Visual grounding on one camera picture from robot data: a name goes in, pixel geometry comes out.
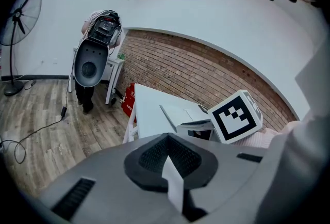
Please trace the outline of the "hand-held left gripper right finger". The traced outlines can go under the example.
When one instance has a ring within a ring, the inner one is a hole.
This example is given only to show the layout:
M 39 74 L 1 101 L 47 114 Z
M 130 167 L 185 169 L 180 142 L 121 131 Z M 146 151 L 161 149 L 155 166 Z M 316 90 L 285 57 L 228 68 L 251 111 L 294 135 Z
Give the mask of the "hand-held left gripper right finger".
M 218 166 L 206 186 L 190 191 L 194 206 L 206 212 L 195 223 L 254 223 L 263 195 L 262 189 L 253 187 L 260 164 L 238 158 L 238 155 L 246 153 L 264 157 L 266 149 L 226 145 L 192 137 L 185 140 L 212 153 Z

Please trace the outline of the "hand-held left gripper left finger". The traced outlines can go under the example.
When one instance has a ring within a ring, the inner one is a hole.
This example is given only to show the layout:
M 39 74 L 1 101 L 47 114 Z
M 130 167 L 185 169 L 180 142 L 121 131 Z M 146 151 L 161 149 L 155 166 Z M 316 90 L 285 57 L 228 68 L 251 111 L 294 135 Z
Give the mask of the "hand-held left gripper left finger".
M 185 223 L 167 194 L 142 190 L 125 174 L 125 157 L 154 136 L 98 151 L 60 175 L 39 196 L 49 209 L 81 178 L 95 183 L 72 223 Z

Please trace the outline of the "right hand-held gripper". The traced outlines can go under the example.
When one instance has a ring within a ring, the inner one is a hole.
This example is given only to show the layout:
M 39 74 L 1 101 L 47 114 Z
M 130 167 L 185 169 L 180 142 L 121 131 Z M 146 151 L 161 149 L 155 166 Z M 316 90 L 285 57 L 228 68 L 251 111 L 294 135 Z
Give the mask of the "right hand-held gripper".
M 262 128 L 263 115 L 247 90 L 238 90 L 209 110 L 201 105 L 199 108 L 209 120 L 180 124 L 178 135 L 229 144 Z

